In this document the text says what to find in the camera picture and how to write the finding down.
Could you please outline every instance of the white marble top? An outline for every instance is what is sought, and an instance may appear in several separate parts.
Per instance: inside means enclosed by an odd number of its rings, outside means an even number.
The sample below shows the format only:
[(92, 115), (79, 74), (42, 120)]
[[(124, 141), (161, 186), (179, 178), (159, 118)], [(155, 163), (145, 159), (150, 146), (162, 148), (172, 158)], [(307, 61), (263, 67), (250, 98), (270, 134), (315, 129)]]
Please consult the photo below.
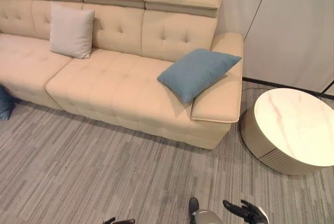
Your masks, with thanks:
[(314, 166), (334, 165), (334, 110), (298, 90), (278, 88), (255, 103), (256, 122), (287, 155)]

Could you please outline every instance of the sofa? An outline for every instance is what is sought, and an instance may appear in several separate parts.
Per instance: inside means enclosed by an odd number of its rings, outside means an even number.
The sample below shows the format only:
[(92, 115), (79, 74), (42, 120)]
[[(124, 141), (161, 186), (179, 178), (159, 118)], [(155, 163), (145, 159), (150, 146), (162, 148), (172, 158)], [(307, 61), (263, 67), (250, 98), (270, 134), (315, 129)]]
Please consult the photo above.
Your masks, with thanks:
[[(242, 60), (192, 102), (157, 81), (194, 49), (243, 56), (215, 35), (222, 0), (0, 0), (0, 85), (14, 97), (214, 149), (240, 115)], [(51, 2), (93, 9), (90, 58), (50, 51)]]

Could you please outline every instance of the teal pillow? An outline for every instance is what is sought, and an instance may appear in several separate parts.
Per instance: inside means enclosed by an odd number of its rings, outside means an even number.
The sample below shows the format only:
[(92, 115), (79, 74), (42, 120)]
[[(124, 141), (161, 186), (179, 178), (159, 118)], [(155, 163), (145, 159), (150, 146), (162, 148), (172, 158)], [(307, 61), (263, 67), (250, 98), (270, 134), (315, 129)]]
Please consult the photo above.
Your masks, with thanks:
[(216, 83), (241, 58), (226, 53), (196, 49), (175, 62), (158, 77), (183, 103)]
[(13, 107), (12, 97), (0, 86), (0, 119), (8, 121)]

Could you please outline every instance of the round coffee table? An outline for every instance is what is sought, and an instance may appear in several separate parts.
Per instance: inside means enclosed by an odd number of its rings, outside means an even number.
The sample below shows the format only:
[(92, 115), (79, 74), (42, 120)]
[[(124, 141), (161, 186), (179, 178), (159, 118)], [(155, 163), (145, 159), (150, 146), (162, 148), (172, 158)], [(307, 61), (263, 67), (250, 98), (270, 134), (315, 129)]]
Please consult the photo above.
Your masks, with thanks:
[(242, 118), (241, 135), (256, 158), (281, 173), (334, 166), (334, 110), (308, 93), (263, 93)]

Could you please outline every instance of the gray striped carpet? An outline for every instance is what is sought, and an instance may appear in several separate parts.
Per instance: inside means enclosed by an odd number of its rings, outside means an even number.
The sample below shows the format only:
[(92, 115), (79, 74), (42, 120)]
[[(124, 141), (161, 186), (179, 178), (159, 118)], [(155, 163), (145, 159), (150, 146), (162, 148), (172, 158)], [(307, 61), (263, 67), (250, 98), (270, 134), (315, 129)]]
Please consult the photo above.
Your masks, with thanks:
[[(242, 111), (263, 88), (243, 83)], [(101, 224), (112, 216), (186, 224), (191, 196), (223, 224), (244, 223), (222, 207), (241, 198), (271, 224), (333, 224), (334, 168), (271, 170), (245, 147), (237, 124), (208, 151), (24, 101), (0, 121), (1, 224)]]

